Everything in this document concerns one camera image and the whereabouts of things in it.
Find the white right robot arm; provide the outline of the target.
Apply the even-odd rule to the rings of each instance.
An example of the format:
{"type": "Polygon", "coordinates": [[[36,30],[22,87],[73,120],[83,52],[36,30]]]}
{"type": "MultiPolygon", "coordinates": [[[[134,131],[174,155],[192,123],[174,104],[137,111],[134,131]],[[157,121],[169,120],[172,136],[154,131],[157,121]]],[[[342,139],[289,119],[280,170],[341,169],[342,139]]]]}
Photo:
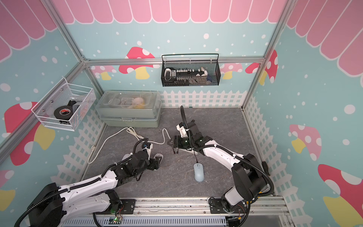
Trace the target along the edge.
{"type": "Polygon", "coordinates": [[[226,212],[231,212],[241,202],[250,205],[259,197],[274,193],[273,181],[254,155],[236,153],[219,145],[211,137],[203,136],[194,121],[180,123],[176,129],[180,134],[168,142],[175,154],[180,149],[193,154],[199,153],[231,171],[234,186],[221,197],[221,204],[226,212]]]}

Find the lilac wireless mouse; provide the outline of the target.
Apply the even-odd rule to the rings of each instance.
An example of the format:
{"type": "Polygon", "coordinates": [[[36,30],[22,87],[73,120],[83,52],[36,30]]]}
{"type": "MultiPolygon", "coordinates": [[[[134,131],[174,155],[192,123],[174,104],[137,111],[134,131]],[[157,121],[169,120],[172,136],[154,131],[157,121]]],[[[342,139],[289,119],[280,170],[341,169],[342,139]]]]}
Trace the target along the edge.
{"type": "Polygon", "coordinates": [[[125,154],[125,155],[123,156],[123,158],[122,158],[122,161],[124,161],[124,160],[128,159],[129,157],[132,157],[132,153],[130,153],[130,154],[125,154]]]}

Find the pale blue wireless mouse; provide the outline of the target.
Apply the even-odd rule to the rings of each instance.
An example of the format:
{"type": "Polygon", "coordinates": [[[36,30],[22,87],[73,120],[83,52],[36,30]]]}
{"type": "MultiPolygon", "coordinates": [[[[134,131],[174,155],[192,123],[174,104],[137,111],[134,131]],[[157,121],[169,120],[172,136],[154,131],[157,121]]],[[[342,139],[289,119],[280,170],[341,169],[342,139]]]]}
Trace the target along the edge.
{"type": "Polygon", "coordinates": [[[194,178],[197,182],[204,181],[204,167],[201,163],[195,163],[193,165],[194,169],[194,178]]]}

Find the white pink wireless mouse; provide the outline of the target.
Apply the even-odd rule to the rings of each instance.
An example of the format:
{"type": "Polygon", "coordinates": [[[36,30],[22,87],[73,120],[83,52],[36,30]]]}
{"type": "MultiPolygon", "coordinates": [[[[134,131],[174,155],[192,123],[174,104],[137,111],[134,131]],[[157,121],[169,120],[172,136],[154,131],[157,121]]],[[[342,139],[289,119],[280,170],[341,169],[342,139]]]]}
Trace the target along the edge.
{"type": "Polygon", "coordinates": [[[160,165],[161,165],[161,162],[163,160],[163,155],[160,154],[160,153],[157,153],[155,156],[154,156],[154,161],[155,161],[155,168],[159,168],[160,165]]]}

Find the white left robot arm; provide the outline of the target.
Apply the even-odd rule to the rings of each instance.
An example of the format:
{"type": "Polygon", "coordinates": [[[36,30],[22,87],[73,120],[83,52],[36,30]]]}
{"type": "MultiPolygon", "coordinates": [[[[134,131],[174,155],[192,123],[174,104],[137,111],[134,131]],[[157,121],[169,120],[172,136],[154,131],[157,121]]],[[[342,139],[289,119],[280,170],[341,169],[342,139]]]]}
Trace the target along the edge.
{"type": "Polygon", "coordinates": [[[57,227],[69,219],[105,211],[118,217],[126,206],[114,189],[133,179],[139,181],[146,170],[158,170],[162,159],[162,154],[150,158],[142,150],[109,165],[96,177],[62,186],[48,184],[14,225],[19,227],[29,218],[31,227],[57,227]]]}

